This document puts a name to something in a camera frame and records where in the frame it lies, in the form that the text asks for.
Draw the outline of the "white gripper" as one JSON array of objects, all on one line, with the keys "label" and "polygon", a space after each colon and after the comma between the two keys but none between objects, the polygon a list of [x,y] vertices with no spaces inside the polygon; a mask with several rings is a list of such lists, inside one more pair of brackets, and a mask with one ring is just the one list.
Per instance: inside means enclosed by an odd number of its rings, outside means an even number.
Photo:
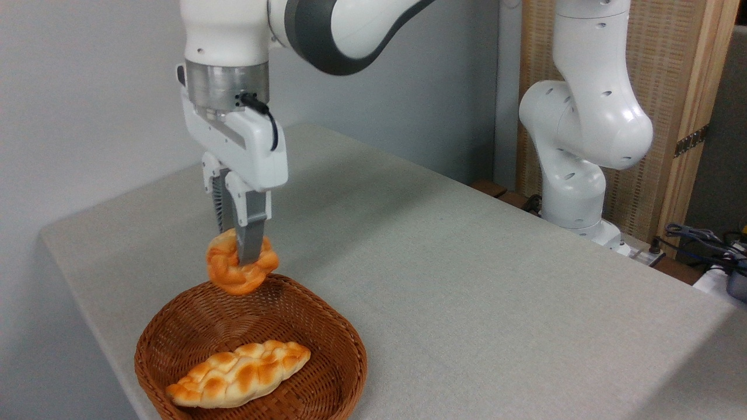
[{"label": "white gripper", "polygon": [[269,190],[288,180],[284,134],[268,106],[268,64],[181,64],[176,74],[187,130],[207,151],[202,155],[203,183],[219,232],[229,229],[227,188],[239,265],[256,263],[265,221],[271,218]]}]

